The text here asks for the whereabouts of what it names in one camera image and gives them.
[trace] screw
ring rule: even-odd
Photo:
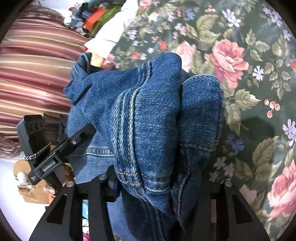
[[[231,187],[232,186],[232,182],[231,181],[226,181],[224,182],[226,187]]]
[[[106,174],[99,175],[99,179],[100,180],[105,180],[106,178],[107,178],[107,175]]]
[[[75,184],[75,182],[69,181],[66,183],[66,186],[70,188],[70,187],[74,186],[74,184]]]

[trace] pink striped curtain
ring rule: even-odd
[[[0,157],[19,153],[16,124],[24,115],[67,115],[63,88],[87,41],[59,24],[57,12],[30,6],[0,44]]]

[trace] white cloth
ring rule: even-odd
[[[84,44],[93,53],[107,58],[122,33],[130,26],[138,11],[137,0],[126,0],[120,12],[99,30],[95,38]]]

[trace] jeans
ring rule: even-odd
[[[219,139],[219,82],[208,74],[184,81],[174,53],[128,71],[94,72],[89,59],[80,56],[64,89],[73,104],[67,134],[87,123],[97,129],[90,145],[70,158],[76,182],[114,164],[124,191],[114,210],[108,206],[113,231],[121,235],[117,222],[126,240],[168,240],[173,225],[185,228]]]

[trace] clutter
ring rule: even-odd
[[[106,22],[95,36],[92,35],[94,38],[86,42],[84,46],[92,53],[106,59],[114,46],[117,45],[122,33],[135,20],[138,10],[137,0],[126,0],[120,12]]]
[[[112,4],[110,7],[108,7],[105,11],[104,14],[102,14],[101,17],[97,18],[96,21],[92,24],[91,28],[87,28],[90,33],[90,37],[95,37],[98,31],[104,26],[106,22],[108,22],[110,19],[112,19],[116,13],[120,11],[122,7],[122,4]]]
[[[106,12],[106,9],[110,7],[114,9],[111,4],[124,3],[125,0],[91,0],[89,3],[76,3],[73,7],[69,8],[72,12],[71,22],[66,23],[65,26],[82,36],[86,36],[92,31],[93,25],[101,18],[101,16]],[[108,11],[109,18],[112,18],[118,11]]]

